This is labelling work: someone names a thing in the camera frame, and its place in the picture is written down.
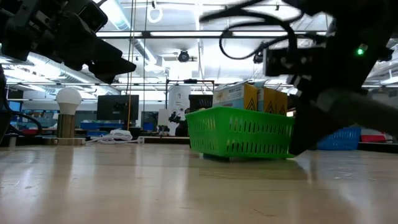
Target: green led light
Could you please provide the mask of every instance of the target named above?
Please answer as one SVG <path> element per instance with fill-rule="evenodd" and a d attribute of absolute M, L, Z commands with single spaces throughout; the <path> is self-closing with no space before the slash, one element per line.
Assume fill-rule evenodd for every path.
<path fill-rule="evenodd" d="M 362 56 L 365 54 L 365 50 L 364 49 L 357 49 L 356 50 L 356 55 Z"/>

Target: black monitor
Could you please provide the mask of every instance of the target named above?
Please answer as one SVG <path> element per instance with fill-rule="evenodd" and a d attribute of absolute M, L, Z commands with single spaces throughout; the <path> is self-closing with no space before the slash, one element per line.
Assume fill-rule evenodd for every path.
<path fill-rule="evenodd" d="M 129 96 L 106 95 L 98 97 L 98 120 L 128 120 Z M 138 120 L 139 95 L 131 95 L 130 120 Z"/>

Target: cardboard box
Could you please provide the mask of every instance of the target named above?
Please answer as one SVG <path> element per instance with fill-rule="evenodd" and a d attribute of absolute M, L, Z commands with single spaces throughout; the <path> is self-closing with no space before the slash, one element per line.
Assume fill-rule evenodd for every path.
<path fill-rule="evenodd" d="M 257 88 L 257 110 L 286 116 L 287 94 L 264 87 L 264 83 L 257 82 L 254 84 Z"/>
<path fill-rule="evenodd" d="M 246 82 L 220 85 L 213 95 L 213 107 L 217 106 L 257 111 L 257 88 Z"/>

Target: green plastic basket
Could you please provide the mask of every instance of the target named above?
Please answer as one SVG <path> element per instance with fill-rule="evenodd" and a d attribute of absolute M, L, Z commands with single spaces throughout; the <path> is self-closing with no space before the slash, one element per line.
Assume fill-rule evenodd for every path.
<path fill-rule="evenodd" d="M 216 107 L 186 114 L 191 149 L 222 157 L 291 158 L 294 119 Z"/>

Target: security camera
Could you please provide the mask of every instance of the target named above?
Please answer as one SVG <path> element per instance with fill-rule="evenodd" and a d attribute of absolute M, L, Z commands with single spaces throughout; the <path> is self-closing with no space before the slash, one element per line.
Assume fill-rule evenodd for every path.
<path fill-rule="evenodd" d="M 180 55 L 178 56 L 178 61 L 179 62 L 187 62 L 189 61 L 189 54 L 187 50 L 181 50 Z"/>

